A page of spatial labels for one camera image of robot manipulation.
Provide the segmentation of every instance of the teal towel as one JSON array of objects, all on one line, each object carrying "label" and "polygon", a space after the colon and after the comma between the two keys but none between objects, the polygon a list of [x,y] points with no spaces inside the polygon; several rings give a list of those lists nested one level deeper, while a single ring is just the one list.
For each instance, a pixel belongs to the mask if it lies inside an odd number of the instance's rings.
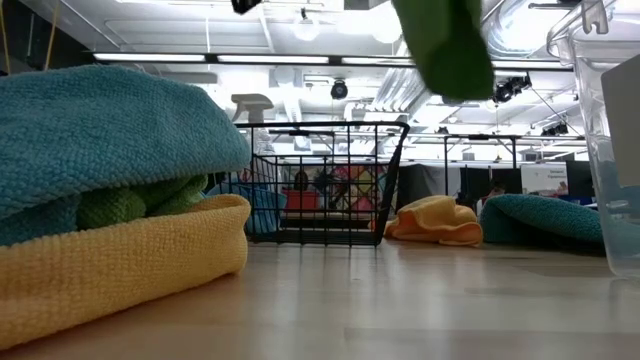
[{"label": "teal towel", "polygon": [[487,200],[480,214],[486,243],[603,251],[596,211],[564,200],[501,195]]},{"label": "teal towel", "polygon": [[116,66],[0,79],[0,245],[76,230],[84,192],[249,164],[205,91]]}]

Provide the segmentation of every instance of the table surface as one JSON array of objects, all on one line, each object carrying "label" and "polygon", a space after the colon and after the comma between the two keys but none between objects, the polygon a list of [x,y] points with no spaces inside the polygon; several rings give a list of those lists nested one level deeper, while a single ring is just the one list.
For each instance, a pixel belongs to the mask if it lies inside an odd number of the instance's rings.
[{"label": "table surface", "polygon": [[506,248],[260,245],[228,276],[1,359],[637,359],[640,287]]}]

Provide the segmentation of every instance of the ceiling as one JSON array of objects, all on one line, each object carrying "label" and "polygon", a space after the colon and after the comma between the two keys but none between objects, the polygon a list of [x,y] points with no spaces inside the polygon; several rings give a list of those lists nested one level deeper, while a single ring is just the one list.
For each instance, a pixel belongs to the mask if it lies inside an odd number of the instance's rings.
[{"label": "ceiling", "polygon": [[[52,19],[56,0],[22,1],[44,18]],[[552,22],[564,13],[527,11],[532,1],[483,1],[483,33],[494,58],[550,58],[544,39]],[[395,36],[397,18],[388,15],[393,10],[384,2],[270,0],[264,7],[240,16],[233,13],[230,0],[61,0],[58,26],[96,52],[407,55],[400,33]],[[498,3],[502,7],[493,12]],[[302,6],[310,20],[296,24],[301,21]],[[518,21],[509,21],[511,17]],[[526,28],[530,35],[523,35],[525,30],[516,26],[521,23],[529,24]],[[518,43],[526,43],[526,49],[517,49]],[[266,95],[274,104],[274,109],[265,113],[266,121],[287,121],[287,108],[293,105],[299,107],[302,121],[338,120],[354,106],[369,105],[365,110],[377,111],[367,115],[367,120],[406,121],[414,133],[433,133],[438,127],[447,126],[450,133],[539,135],[544,126],[557,123],[558,116],[554,115],[568,111],[565,118],[576,130],[569,135],[582,133],[578,103],[572,95],[572,73],[530,72],[535,91],[525,90],[496,111],[484,102],[442,106],[411,69],[297,66],[297,86],[285,91],[274,80],[275,66],[136,67],[174,78],[195,74],[197,81],[189,82],[200,83],[230,116],[235,112],[232,94],[255,92]],[[345,80],[349,88],[346,99],[331,99],[333,79]],[[393,113],[381,113],[389,110]]]}]

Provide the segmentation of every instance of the yellow towel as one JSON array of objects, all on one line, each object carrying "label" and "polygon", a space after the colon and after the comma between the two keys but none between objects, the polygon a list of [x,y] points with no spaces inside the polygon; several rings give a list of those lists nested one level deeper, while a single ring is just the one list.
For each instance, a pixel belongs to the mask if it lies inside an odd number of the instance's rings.
[{"label": "yellow towel", "polygon": [[181,215],[0,247],[0,350],[239,272],[249,212],[220,195]]},{"label": "yellow towel", "polygon": [[456,205],[452,197],[429,196],[398,210],[387,222],[385,237],[442,245],[479,246],[482,228],[473,210]]}]

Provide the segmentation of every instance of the green cloth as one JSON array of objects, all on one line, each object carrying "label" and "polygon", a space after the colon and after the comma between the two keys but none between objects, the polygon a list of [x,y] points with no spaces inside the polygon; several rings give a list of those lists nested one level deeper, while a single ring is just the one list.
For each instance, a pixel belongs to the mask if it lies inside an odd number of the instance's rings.
[{"label": "green cloth", "polygon": [[79,229],[87,230],[148,216],[179,214],[203,199],[206,186],[207,176],[199,175],[83,193],[76,224]]},{"label": "green cloth", "polygon": [[455,100],[486,100],[494,73],[480,34],[480,0],[393,0],[425,85]]},{"label": "green cloth", "polygon": [[533,195],[501,195],[480,214],[484,241],[494,244],[604,252],[598,212],[568,201]]}]

